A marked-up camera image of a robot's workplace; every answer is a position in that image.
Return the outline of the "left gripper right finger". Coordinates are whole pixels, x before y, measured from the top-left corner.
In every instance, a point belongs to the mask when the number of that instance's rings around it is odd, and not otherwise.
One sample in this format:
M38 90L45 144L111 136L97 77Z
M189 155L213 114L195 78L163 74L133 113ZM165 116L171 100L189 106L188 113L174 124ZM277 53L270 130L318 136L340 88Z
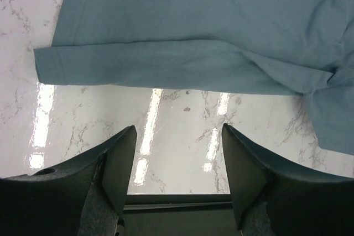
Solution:
M353 179L294 163L224 124L222 147L237 228L260 205L275 235L353 235Z

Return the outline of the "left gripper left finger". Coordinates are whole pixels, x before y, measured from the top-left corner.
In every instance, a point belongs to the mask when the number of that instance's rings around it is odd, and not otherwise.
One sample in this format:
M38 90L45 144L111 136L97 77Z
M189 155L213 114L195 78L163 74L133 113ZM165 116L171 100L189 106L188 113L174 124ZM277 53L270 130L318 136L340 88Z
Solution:
M1 234L116 235L136 140L126 127L62 163L1 179Z

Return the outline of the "blue-grey t shirt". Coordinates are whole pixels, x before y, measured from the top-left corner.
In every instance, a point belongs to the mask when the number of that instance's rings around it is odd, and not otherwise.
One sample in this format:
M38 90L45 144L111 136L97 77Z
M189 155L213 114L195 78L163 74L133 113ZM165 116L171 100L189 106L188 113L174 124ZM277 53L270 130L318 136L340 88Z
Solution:
M63 0L34 56L48 85L302 95L353 154L353 0Z

